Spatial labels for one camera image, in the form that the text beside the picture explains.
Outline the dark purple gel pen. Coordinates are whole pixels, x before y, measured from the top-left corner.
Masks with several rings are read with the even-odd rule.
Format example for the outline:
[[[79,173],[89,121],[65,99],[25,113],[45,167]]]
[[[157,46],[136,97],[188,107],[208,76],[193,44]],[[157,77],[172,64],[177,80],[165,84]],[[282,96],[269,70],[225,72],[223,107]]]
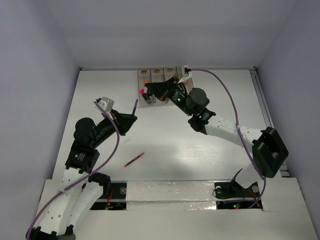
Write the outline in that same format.
[[[134,116],[135,113],[136,113],[136,110],[137,110],[137,106],[138,106],[138,102],[139,102],[139,99],[137,98],[134,102],[134,106],[133,106],[133,109],[132,109],[132,115]]]

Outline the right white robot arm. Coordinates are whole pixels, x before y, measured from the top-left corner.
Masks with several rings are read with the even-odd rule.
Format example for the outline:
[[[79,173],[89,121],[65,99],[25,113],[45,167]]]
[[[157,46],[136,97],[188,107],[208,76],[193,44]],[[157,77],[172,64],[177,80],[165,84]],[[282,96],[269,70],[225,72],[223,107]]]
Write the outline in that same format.
[[[148,82],[145,88],[161,102],[170,100],[186,115],[189,125],[196,132],[217,137],[244,148],[249,157],[249,165],[240,169],[227,182],[215,186],[215,195],[220,199],[243,198],[252,185],[259,180],[274,178],[280,170],[289,151],[278,131],[268,126],[255,129],[240,126],[210,111],[210,100],[201,88],[186,90],[178,78],[164,82]]]

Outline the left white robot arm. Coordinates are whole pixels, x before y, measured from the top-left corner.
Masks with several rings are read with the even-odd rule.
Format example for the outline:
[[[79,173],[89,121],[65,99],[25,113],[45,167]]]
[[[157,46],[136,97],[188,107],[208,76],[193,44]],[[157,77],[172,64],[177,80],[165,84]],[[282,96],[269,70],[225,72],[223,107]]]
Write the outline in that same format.
[[[94,168],[100,156],[98,146],[113,134],[124,136],[138,118],[114,109],[102,114],[104,119],[99,124],[88,117],[76,122],[74,142],[57,193],[36,215],[26,239],[76,239],[81,222],[96,200],[112,194],[110,176]]]

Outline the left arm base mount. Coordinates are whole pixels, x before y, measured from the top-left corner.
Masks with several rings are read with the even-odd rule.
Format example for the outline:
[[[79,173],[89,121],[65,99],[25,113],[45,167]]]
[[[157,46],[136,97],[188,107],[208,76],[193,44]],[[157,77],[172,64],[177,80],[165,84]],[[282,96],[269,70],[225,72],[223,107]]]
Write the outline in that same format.
[[[90,210],[122,211],[127,209],[127,182],[112,181],[110,190],[92,205]]]

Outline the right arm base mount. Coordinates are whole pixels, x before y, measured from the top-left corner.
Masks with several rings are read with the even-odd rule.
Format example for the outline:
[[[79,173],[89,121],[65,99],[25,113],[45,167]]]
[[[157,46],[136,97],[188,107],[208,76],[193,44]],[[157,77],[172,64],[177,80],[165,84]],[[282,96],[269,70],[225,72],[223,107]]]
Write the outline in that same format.
[[[261,200],[255,203],[260,197],[260,189],[257,182],[254,182],[248,188],[243,188],[234,180],[218,181],[214,183],[212,195],[216,199],[216,208],[218,210],[263,208]]]

